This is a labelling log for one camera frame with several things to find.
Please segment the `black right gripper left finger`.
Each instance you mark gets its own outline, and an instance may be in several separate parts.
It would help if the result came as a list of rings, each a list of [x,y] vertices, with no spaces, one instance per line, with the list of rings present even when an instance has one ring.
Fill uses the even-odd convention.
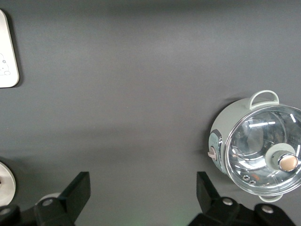
[[[34,206],[39,226],[74,226],[91,195],[90,174],[80,172],[58,197],[47,197]]]

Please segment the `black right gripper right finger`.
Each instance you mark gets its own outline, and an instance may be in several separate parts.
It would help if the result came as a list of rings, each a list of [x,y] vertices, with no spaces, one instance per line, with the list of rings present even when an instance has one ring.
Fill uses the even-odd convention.
[[[239,214],[239,204],[222,197],[205,172],[197,173],[196,194],[201,213],[189,223],[190,226],[232,226]]]

